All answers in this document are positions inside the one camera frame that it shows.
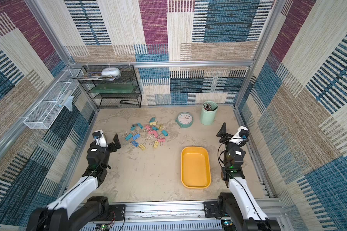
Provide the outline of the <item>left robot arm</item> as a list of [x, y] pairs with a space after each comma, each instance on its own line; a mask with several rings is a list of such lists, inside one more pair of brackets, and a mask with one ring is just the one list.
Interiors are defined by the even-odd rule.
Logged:
[[92, 133], [93, 142], [87, 151], [88, 167], [79, 181], [61, 197], [45, 208], [34, 210], [29, 218], [28, 231], [79, 231], [96, 218], [111, 217], [105, 196], [89, 195], [104, 182], [110, 154], [121, 148], [118, 135], [107, 142], [102, 130]]

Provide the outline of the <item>yellow plastic storage box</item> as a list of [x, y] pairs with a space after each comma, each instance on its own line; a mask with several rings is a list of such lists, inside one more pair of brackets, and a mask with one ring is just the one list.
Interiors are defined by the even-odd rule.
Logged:
[[186, 188], [206, 189], [212, 181], [208, 151], [188, 146], [181, 152], [181, 182]]

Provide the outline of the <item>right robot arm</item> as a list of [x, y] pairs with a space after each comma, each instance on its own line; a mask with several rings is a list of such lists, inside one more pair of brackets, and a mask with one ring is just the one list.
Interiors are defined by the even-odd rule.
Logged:
[[227, 125], [223, 123], [216, 136], [220, 138], [219, 147], [224, 148], [217, 151], [221, 178], [230, 190], [218, 196], [221, 214], [231, 218], [237, 231], [280, 231], [279, 223], [271, 220], [257, 203], [243, 173], [246, 152], [242, 147], [248, 142], [248, 129], [240, 126], [233, 135], [227, 132]]

